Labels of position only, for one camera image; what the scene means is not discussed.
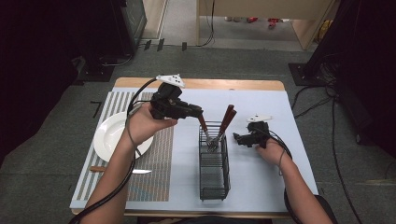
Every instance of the forearm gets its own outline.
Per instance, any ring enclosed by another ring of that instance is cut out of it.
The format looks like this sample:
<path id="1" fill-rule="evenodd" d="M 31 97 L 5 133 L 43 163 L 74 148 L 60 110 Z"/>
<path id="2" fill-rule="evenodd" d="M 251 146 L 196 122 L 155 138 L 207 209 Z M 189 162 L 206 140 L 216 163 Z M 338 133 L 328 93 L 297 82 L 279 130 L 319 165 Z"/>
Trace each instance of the forearm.
<path id="1" fill-rule="evenodd" d="M 289 156 L 284 155 L 280 170 L 285 181 L 290 206 L 296 216 L 304 224 L 332 223 Z"/>
<path id="2" fill-rule="evenodd" d="M 121 183 L 129 171 L 133 156 L 134 146 L 124 133 L 86 207 L 106 197 Z M 127 186 L 124 186 L 113 199 L 89 213 L 81 223 L 122 223 L 127 193 Z"/>

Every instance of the hand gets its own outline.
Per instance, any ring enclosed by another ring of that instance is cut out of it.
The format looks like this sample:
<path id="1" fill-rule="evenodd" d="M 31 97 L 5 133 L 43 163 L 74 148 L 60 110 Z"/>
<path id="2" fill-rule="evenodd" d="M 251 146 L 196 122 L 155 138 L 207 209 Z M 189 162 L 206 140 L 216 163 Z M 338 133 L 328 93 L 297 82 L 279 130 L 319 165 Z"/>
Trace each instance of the hand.
<path id="1" fill-rule="evenodd" d="M 282 156 L 284 148 L 279 145 L 279 143 L 270 138 L 267 140 L 266 148 L 260 147 L 260 145 L 256 146 L 257 152 L 265 159 L 267 162 L 273 165 L 279 165 L 280 157 Z"/>
<path id="2" fill-rule="evenodd" d="M 142 104 L 140 109 L 130 117 L 129 123 L 127 123 L 127 125 L 129 125 L 129 131 L 131 132 L 132 139 L 137 146 L 148 140 L 159 130 L 169 128 L 177 124 L 176 119 L 154 119 L 151 116 L 150 110 L 152 110 L 150 103 Z"/>

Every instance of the floor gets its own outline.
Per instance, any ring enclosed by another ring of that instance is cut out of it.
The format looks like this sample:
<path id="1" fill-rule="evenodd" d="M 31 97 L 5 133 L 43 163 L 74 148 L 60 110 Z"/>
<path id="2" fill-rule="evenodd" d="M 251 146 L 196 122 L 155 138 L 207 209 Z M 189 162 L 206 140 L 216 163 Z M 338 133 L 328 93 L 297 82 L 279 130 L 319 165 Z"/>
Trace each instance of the floor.
<path id="1" fill-rule="evenodd" d="M 163 38 L 165 45 L 181 46 L 183 42 L 188 46 L 197 45 L 195 0 L 145 0 L 144 4 L 148 25 L 143 33 L 143 41 L 150 39 L 155 44 Z M 211 17 L 200 19 L 201 45 L 210 36 L 211 22 Z M 274 29 L 268 25 L 266 18 L 248 23 L 247 18 L 234 22 L 214 17 L 214 36 L 206 47 L 302 51 L 290 20 L 279 22 Z M 313 43 L 307 51 L 314 51 L 317 45 Z"/>

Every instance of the wooden table edge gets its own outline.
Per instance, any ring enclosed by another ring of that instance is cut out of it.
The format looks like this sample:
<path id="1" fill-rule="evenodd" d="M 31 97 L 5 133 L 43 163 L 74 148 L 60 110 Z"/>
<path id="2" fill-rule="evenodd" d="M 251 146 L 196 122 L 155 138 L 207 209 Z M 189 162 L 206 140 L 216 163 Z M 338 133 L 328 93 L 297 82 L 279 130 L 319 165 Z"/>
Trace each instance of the wooden table edge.
<path id="1" fill-rule="evenodd" d="M 149 77 L 119 77 L 115 88 L 140 88 L 151 78 Z M 238 91 L 284 91 L 285 86 L 278 80 L 246 80 L 246 79 L 200 79 L 182 78 L 186 89 L 210 89 L 210 90 L 238 90 Z M 161 81 L 149 85 L 158 88 Z"/>
<path id="2" fill-rule="evenodd" d="M 77 215 L 83 209 L 72 209 L 72 213 Z M 220 216 L 220 217 L 234 217 L 234 218 L 290 218 L 288 212 L 279 213 L 243 213 L 243 212 L 174 212 L 174 211 L 139 211 L 126 210 L 125 216 L 130 217 L 201 217 L 201 216 Z"/>

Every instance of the white plate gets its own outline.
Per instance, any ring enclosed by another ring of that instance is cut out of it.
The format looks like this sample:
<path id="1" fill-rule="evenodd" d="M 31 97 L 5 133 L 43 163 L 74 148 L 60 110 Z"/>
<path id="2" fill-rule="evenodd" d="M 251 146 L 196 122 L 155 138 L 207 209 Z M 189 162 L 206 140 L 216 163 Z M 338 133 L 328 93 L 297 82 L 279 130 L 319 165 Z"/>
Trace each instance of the white plate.
<path id="1" fill-rule="evenodd" d="M 103 121 L 93 136 L 93 148 L 96 154 L 104 161 L 110 161 L 114 149 L 121 138 L 123 129 L 125 128 L 126 112 L 121 112 L 111 116 Z M 143 155 L 151 146 L 153 136 L 142 145 L 138 146 L 140 153 Z"/>

